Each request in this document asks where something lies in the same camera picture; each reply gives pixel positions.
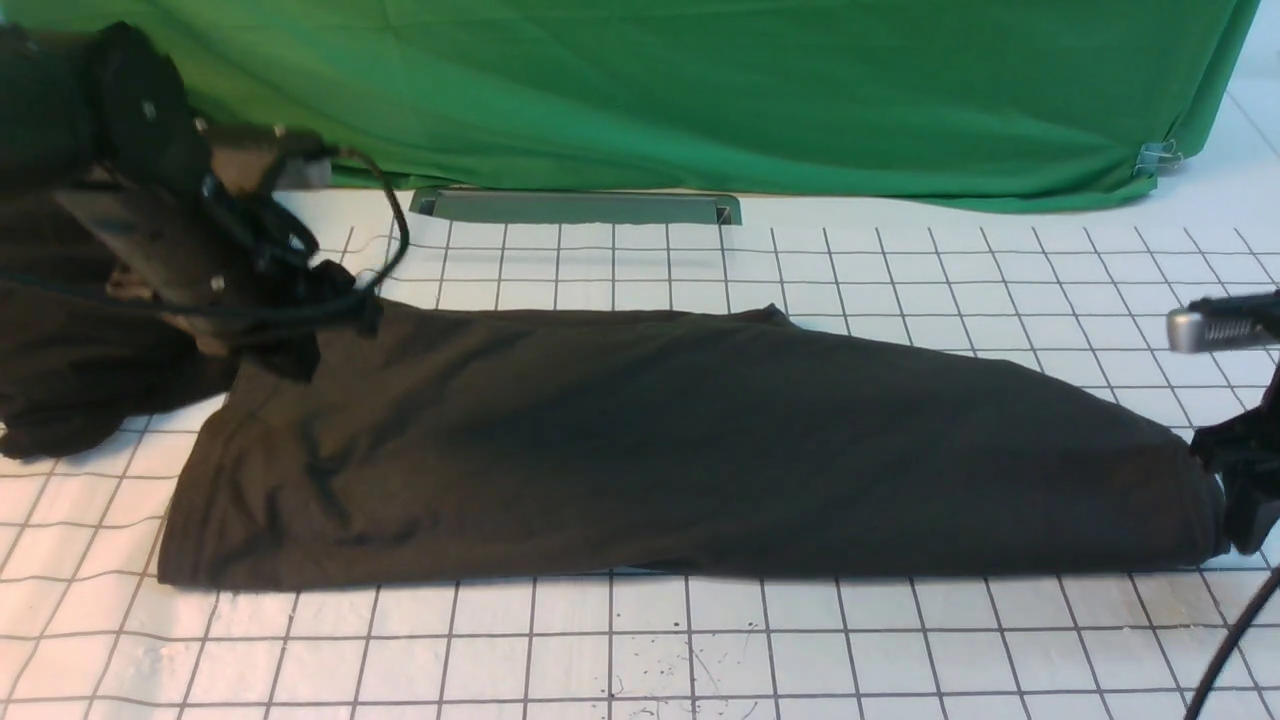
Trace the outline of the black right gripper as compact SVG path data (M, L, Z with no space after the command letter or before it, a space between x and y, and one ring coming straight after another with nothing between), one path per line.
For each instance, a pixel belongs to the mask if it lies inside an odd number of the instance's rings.
M1279 519L1279 372L1254 407L1197 429L1190 452L1222 483L1231 547L1258 553Z

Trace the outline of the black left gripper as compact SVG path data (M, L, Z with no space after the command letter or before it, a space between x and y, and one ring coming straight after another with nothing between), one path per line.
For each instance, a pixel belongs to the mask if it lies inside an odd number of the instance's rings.
M84 184L56 197L164 314L275 377L312 380L317 331L378 332L380 304L321 259L314 233L266 195L218 190L187 204L140 186Z

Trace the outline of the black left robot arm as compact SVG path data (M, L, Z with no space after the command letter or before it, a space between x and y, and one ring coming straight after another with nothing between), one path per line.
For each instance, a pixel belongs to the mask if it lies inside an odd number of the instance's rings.
M3 282L160 316L209 354L310 382L317 337L374 337L376 282L324 260L274 199L364 155L289 126L216 123L140 28L3 27L3 196L51 193L114 258L101 290L3 269Z

